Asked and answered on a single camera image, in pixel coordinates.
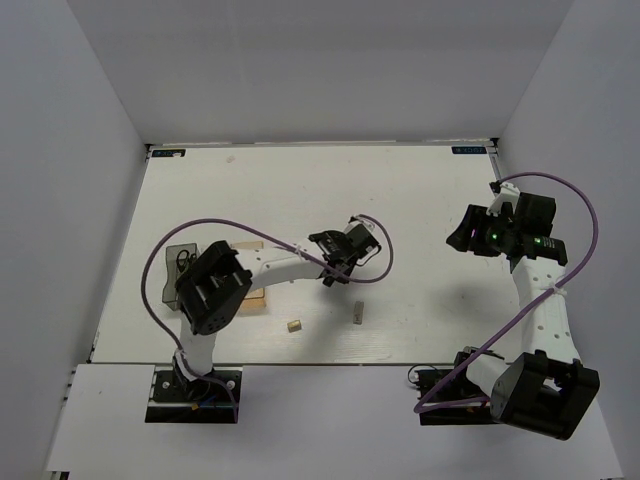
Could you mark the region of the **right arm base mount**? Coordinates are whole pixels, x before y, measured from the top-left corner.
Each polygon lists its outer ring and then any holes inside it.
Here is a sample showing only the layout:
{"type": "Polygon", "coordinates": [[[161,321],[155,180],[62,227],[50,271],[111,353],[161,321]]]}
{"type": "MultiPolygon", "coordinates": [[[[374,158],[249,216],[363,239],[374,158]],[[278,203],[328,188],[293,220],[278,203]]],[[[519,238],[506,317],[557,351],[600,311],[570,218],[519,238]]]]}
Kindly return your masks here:
{"type": "MultiPolygon", "coordinates": [[[[450,372],[449,368],[437,368],[433,365],[413,365],[407,372],[410,387],[419,392],[418,398],[425,395],[433,386],[450,372]]],[[[444,386],[430,400],[431,403],[471,400],[482,397],[484,393],[464,378],[444,386]]],[[[465,405],[448,406],[419,415],[421,426],[479,426],[494,425],[487,402],[469,402],[465,405]]]]}

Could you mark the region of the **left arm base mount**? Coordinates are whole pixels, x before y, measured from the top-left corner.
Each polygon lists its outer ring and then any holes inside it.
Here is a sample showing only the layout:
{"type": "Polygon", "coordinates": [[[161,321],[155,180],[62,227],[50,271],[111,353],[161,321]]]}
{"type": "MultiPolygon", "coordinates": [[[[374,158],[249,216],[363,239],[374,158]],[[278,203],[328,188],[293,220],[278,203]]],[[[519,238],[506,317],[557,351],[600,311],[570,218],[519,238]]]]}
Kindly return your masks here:
{"type": "Polygon", "coordinates": [[[183,381],[173,369],[157,369],[146,407],[147,424],[236,424],[242,387],[241,368],[215,369],[211,377],[225,386],[196,379],[183,381]]]}

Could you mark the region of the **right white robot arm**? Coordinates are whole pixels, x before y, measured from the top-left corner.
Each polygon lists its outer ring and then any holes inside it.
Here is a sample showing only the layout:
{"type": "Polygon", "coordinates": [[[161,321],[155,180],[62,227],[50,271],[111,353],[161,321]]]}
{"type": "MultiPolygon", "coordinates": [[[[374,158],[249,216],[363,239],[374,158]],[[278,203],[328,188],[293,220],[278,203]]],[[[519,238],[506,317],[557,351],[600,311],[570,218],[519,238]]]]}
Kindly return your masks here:
{"type": "Polygon", "coordinates": [[[490,206],[471,205],[447,244],[476,256],[509,262],[525,314],[522,353],[512,362],[493,352],[465,348],[451,374],[453,390],[489,399],[493,421],[558,440],[569,439],[594,400],[600,380],[585,367],[573,343],[559,283],[568,262],[563,241],[551,236],[556,202],[498,186],[490,206]]]}

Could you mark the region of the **black handled scissors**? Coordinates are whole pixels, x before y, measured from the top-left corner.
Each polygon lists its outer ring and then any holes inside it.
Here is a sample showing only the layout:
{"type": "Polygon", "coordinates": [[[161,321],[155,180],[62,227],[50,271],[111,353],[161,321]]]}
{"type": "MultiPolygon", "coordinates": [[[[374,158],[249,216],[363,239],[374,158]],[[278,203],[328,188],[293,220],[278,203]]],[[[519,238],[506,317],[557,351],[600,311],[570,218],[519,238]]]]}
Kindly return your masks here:
{"type": "Polygon", "coordinates": [[[192,263],[197,259],[197,252],[191,252],[187,249],[182,249],[176,255],[176,269],[179,274],[187,271],[192,263]]]}

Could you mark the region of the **green capped highlighter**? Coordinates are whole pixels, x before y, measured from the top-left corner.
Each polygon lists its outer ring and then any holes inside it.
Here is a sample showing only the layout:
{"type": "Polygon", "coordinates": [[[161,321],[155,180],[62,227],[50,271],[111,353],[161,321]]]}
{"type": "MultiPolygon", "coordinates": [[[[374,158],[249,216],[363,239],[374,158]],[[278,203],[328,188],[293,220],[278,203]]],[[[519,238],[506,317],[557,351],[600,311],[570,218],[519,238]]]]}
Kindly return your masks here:
{"type": "Polygon", "coordinates": [[[335,283],[346,285],[350,282],[349,277],[336,276],[331,273],[323,275],[322,284],[326,287],[331,287],[335,283]]]}

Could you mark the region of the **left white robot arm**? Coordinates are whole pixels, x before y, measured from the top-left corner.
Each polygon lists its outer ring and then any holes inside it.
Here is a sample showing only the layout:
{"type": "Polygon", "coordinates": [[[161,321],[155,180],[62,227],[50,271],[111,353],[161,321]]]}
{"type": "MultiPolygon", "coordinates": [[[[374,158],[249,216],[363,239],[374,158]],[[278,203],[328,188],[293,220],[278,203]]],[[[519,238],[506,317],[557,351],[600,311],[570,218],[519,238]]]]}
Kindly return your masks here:
{"type": "Polygon", "coordinates": [[[238,250],[225,241],[211,244],[175,282],[183,315],[180,346],[174,354],[177,387],[191,399],[209,392],[216,336],[231,323],[248,294],[297,280],[320,280],[327,287],[346,284],[360,261],[380,250],[370,229],[358,220],[344,231],[311,234],[290,248],[238,250]]]}

